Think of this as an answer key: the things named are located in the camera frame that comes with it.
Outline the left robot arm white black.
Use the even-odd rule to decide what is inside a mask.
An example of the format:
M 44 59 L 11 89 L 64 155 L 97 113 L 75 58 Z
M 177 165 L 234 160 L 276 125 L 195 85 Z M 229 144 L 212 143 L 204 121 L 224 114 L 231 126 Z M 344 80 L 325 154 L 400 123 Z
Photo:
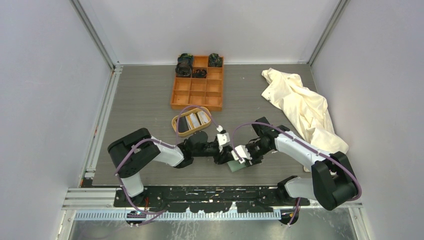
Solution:
M 213 141 L 208 134 L 198 130 L 182 142 L 171 145 L 140 128 L 107 147 L 115 166 L 115 175 L 126 190 L 126 200 L 133 206 L 141 206 L 146 200 L 145 188 L 139 172 L 152 161 L 181 169 L 191 165 L 197 157 L 212 157 L 217 165 L 234 160 L 229 133 L 219 132 Z

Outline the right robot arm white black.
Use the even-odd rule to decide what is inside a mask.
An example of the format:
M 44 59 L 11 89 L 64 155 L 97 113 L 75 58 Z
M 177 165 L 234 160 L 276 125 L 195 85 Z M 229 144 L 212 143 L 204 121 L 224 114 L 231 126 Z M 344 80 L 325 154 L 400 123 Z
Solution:
M 250 123 L 257 138 L 235 148 L 235 158 L 250 167 L 259 164 L 264 155 L 277 151 L 303 165 L 310 178 L 291 176 L 278 183 L 277 198 L 283 205 L 291 205 L 297 198 L 317 201 L 331 211 L 345 202 L 362 195 L 347 155 L 341 151 L 328 152 L 296 136 L 284 125 L 274 126 L 266 117 Z

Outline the green card holder wallet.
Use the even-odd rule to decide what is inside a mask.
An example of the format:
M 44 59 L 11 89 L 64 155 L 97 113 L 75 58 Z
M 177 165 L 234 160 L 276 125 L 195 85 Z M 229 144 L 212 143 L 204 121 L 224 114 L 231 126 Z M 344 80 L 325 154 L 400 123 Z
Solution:
M 239 170 L 246 167 L 246 165 L 244 163 L 239 163 L 236 160 L 227 162 L 227 166 L 229 167 L 229 169 L 232 173 L 239 171 Z

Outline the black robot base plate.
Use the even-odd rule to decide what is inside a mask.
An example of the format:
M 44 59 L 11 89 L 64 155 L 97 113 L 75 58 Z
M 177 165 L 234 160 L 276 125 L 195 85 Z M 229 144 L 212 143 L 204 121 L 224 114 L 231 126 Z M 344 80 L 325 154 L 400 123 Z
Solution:
M 147 186 L 131 198 L 142 210 L 169 213 L 225 213 L 235 205 L 238 213 L 267 213 L 273 207 L 296 206 L 294 198 L 284 196 L 277 186 Z

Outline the tan oval card tray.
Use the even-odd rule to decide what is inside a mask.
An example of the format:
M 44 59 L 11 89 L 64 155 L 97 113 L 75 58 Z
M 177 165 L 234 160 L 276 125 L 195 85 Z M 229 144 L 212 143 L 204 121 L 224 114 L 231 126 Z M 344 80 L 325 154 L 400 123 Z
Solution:
M 213 123 L 210 111 L 204 106 L 189 105 L 176 115 L 171 125 L 178 137 L 186 137 Z

